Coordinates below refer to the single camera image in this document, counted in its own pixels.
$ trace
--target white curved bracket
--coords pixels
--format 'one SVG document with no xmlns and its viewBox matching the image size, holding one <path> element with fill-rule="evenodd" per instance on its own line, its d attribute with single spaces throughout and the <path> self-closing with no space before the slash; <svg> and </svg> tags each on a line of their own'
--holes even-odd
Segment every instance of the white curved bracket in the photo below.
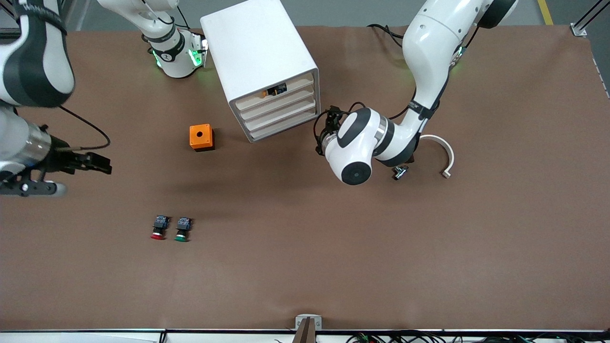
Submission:
<svg viewBox="0 0 610 343">
<path fill-rule="evenodd" d="M 444 140 L 443 138 L 437 136 L 437 135 L 421 135 L 420 136 L 420 140 L 421 139 L 430 139 L 433 140 L 435 142 L 437 142 L 438 144 L 442 145 L 443 148 L 445 148 L 445 151 L 447 152 L 447 156 L 449 157 L 449 165 L 447 166 L 447 168 L 445 170 L 443 170 L 443 176 L 448 179 L 451 176 L 451 173 L 449 173 L 449 169 L 451 169 L 453 167 L 453 162 L 455 161 L 455 154 L 453 153 L 453 148 L 451 147 L 451 145 L 449 143 L 447 143 L 446 140 Z"/>
</svg>

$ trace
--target green led light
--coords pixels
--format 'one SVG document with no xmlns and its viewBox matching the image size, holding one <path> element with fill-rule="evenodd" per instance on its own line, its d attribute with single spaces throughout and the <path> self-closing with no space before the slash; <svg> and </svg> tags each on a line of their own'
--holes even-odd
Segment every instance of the green led light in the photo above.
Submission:
<svg viewBox="0 0 610 343">
<path fill-rule="evenodd" d="M 195 56 L 199 56 L 199 53 L 197 51 L 192 51 L 191 49 L 188 50 L 188 54 L 190 55 L 191 59 L 193 60 L 193 64 L 198 67 L 201 65 L 201 58 L 200 57 L 195 57 Z"/>
<path fill-rule="evenodd" d="M 157 53 L 156 53 L 156 52 L 154 52 L 154 50 L 152 51 L 152 55 L 154 56 L 154 59 L 156 59 L 156 60 L 157 60 L 157 66 L 158 66 L 159 68 L 161 68 L 161 62 L 159 62 L 159 58 L 157 57 Z"/>
</svg>

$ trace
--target gray floor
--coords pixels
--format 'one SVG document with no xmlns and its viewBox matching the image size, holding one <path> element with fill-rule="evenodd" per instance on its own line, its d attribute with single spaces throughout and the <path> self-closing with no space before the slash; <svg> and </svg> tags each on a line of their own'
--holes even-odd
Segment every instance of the gray floor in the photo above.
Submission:
<svg viewBox="0 0 610 343">
<path fill-rule="evenodd" d="M 182 0 L 181 9 L 191 27 L 201 27 L 199 18 L 243 0 Z M 366 26 L 371 23 L 401 26 L 408 24 L 425 0 L 282 0 L 297 26 Z M 547 0 L 555 24 L 578 20 L 595 0 Z M 178 11 L 170 13 L 181 22 Z M 505 25 L 542 25 L 544 19 L 537 0 L 520 0 Z M 69 31 L 134 31 L 135 26 L 103 7 L 96 0 L 74 0 L 66 18 Z M 0 27 L 16 27 L 0 10 Z M 610 79 L 610 9 L 600 14 L 587 31 L 600 73 Z"/>
<path fill-rule="evenodd" d="M 596 2 L 596 0 L 547 0 L 554 24 L 561 25 L 577 22 Z M 608 82 L 610 82 L 610 8 L 607 7 L 591 21 L 586 30 L 597 67 L 608 86 Z"/>
<path fill-rule="evenodd" d="M 199 19 L 243 0 L 182 0 L 180 8 L 191 27 L 201 27 Z M 297 26 L 366 26 L 371 23 L 390 26 L 407 25 L 425 0 L 283 0 L 282 3 Z M 95 0 L 77 0 L 80 7 L 68 18 L 71 30 L 135 30 L 122 17 L 101 7 Z M 178 11 L 171 13 L 176 21 Z M 521 0 L 506 25 L 544 24 L 536 0 Z"/>
</svg>

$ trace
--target metal bracket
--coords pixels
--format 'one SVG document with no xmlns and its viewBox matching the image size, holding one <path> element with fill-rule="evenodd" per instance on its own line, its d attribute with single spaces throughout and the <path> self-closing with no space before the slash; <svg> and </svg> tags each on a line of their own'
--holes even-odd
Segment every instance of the metal bracket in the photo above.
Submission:
<svg viewBox="0 0 610 343">
<path fill-rule="evenodd" d="M 451 173 L 449 173 L 449 170 L 453 167 L 453 162 L 455 161 L 455 154 L 453 153 L 453 148 L 451 147 L 451 145 L 449 143 L 447 143 L 446 140 L 444 140 L 443 138 L 437 136 L 437 135 L 421 135 L 420 136 L 420 140 L 422 139 L 430 139 L 433 140 L 435 142 L 437 142 L 438 144 L 442 145 L 443 148 L 445 148 L 445 151 L 447 152 L 447 156 L 449 157 L 449 165 L 447 165 L 447 168 L 445 168 L 445 170 L 443 170 L 443 176 L 448 179 L 451 176 Z"/>
<path fill-rule="evenodd" d="M 573 35 L 575 35 L 576 37 L 587 37 L 587 30 L 585 30 L 584 28 L 578 30 L 574 25 L 574 23 L 570 23 L 570 30 L 572 30 Z"/>
<path fill-rule="evenodd" d="M 317 314 L 299 314 L 295 317 L 295 330 L 299 328 L 301 322 L 306 320 L 307 318 L 311 318 L 313 320 L 314 328 L 316 331 L 322 330 L 322 316 Z"/>
<path fill-rule="evenodd" d="M 315 343 L 315 331 L 318 330 L 316 325 L 316 319 L 319 319 L 320 328 L 322 327 L 322 317 L 315 314 L 301 314 L 296 317 L 298 321 L 298 329 L 295 337 L 292 339 L 292 343 Z"/>
</svg>

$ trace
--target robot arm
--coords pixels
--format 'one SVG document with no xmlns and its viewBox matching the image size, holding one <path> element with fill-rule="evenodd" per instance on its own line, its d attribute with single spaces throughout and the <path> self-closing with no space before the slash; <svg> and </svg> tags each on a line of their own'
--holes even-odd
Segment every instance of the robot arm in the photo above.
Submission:
<svg viewBox="0 0 610 343">
<path fill-rule="evenodd" d="M 426 1 L 403 38 L 404 59 L 417 89 L 404 119 L 396 125 L 371 109 L 349 114 L 339 131 L 322 142 L 335 175 L 347 184 L 361 184 L 371 175 L 372 157 L 388 167 L 407 162 L 440 104 L 451 62 L 470 26 L 495 27 L 517 1 Z"/>
<path fill-rule="evenodd" d="M 0 45 L 0 100 L 13 106 L 57 107 L 74 90 L 60 0 L 15 1 L 21 36 Z"/>
<path fill-rule="evenodd" d="M 157 65 L 172 78 L 185 78 L 205 63 L 207 41 L 176 28 L 166 13 L 179 0 L 98 0 L 107 10 L 129 20 L 153 48 Z"/>
<path fill-rule="evenodd" d="M 65 188 L 45 181 L 47 172 L 112 170 L 110 160 L 67 150 L 69 145 L 49 135 L 46 126 L 17 116 L 14 108 L 57 107 L 74 90 L 59 1 L 15 1 L 21 36 L 0 45 L 0 194 L 57 196 Z M 37 180 L 31 180 L 32 170 L 41 171 Z"/>
</svg>

